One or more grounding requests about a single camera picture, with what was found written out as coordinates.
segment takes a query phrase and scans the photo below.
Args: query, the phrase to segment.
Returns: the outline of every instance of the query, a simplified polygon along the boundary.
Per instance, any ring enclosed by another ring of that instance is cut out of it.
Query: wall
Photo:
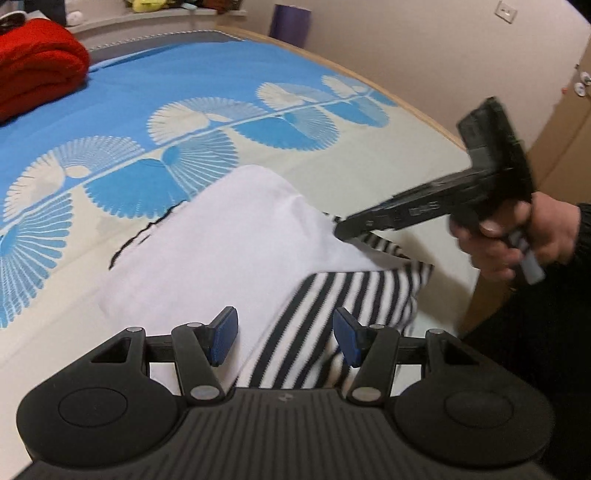
[[[7,14],[8,12],[11,12],[12,10],[13,10],[12,2],[6,2],[3,6],[0,7],[0,15]]]
[[[274,0],[245,0],[244,28],[268,33]],[[485,97],[508,107],[530,146],[560,100],[591,27],[566,0],[298,0],[306,48],[377,82],[455,132]]]

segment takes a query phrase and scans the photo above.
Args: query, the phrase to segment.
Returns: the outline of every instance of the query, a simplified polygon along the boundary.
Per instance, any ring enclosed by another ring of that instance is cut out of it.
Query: striped cloth
[[[355,371],[344,362],[333,334],[334,309],[345,307],[362,325],[388,325],[405,333],[417,312],[416,295],[432,268],[411,261],[397,270],[310,275],[240,372],[236,385],[348,391]]]

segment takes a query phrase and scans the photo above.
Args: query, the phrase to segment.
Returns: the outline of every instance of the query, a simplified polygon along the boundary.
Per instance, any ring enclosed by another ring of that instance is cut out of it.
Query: blue gripper pad
[[[234,307],[226,307],[208,327],[213,329],[213,342],[207,360],[212,367],[219,367],[238,335],[238,312]]]
[[[359,345],[365,328],[346,308],[339,307],[333,312],[333,331],[345,361],[350,367],[361,367],[362,351]]]

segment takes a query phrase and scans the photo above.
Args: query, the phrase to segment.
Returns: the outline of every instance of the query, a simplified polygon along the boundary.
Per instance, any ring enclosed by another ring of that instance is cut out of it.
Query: purple cylinder
[[[293,5],[275,5],[269,36],[303,48],[310,28],[312,12]]]

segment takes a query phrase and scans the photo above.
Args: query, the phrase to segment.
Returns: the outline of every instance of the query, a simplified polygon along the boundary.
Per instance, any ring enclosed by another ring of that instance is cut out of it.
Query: folded red blanket
[[[0,122],[76,90],[90,57],[61,25],[43,18],[0,37]]]

